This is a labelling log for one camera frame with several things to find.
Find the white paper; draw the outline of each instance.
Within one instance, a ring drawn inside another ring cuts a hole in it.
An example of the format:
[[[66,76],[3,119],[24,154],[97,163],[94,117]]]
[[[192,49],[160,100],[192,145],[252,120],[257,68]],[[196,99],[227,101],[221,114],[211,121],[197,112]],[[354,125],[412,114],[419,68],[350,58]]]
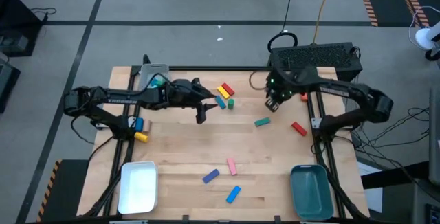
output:
[[[372,166],[367,166],[366,164],[362,164],[360,162],[357,163],[357,166],[359,168],[359,172],[361,176],[381,171],[379,169],[376,169]],[[383,194],[383,188],[365,190],[366,203],[368,204],[368,208],[370,210],[374,210],[376,212],[382,213],[382,194]]]

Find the teal tray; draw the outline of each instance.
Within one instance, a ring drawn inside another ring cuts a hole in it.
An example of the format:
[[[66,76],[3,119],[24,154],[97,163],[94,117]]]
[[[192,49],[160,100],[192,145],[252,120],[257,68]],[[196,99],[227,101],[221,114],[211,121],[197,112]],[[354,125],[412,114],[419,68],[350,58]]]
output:
[[[290,184],[295,211],[302,220],[321,221],[333,216],[329,181],[322,166],[294,166]]]

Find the wooden table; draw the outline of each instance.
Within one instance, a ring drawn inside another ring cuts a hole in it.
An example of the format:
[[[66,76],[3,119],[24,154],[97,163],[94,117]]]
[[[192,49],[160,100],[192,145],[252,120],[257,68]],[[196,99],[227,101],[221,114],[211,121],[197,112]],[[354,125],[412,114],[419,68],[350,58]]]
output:
[[[126,89],[130,67],[114,67],[109,87]],[[284,102],[272,113],[264,105],[265,92],[255,91],[248,84],[249,71],[172,71],[172,79],[199,77],[202,85],[217,94],[217,87],[227,82],[234,90],[234,110],[215,108],[207,112],[207,120],[196,124],[194,109],[171,108],[160,111],[142,109],[140,117],[152,121],[147,144],[136,142],[133,161],[154,161],[159,168],[157,207],[147,214],[125,215],[125,219],[248,220],[297,221],[289,186],[291,169],[298,164],[314,164],[310,151],[313,144],[307,103],[299,96]],[[334,68],[318,68],[325,78],[336,78]],[[252,82],[264,86],[267,72],[256,73]],[[327,114],[344,112],[341,97],[322,95]],[[314,106],[316,116],[318,108]],[[106,104],[107,111],[120,115],[123,105]],[[255,127],[254,121],[270,117],[271,123]],[[303,137],[291,124],[297,122],[309,133]],[[348,132],[338,133],[349,137]],[[111,136],[98,131],[95,148]],[[92,159],[78,214],[84,214],[102,194],[109,182],[116,141],[108,143]],[[369,216],[353,145],[336,138],[333,141],[340,185],[362,213]],[[233,157],[238,175],[229,173],[226,159]],[[217,168],[220,175],[208,184],[203,176]],[[233,204],[226,197],[235,186],[241,191]],[[111,214],[118,206],[119,186],[113,196]]]

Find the green block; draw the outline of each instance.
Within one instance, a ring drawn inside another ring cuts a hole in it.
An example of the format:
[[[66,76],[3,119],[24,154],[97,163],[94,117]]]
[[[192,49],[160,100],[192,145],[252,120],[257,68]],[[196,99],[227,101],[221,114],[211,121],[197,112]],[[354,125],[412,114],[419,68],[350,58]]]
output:
[[[233,99],[229,99],[228,100],[228,109],[232,110],[234,108],[234,100]]]
[[[255,126],[258,127],[258,126],[269,124],[269,123],[270,123],[270,119],[268,117],[266,117],[266,118],[255,121]]]

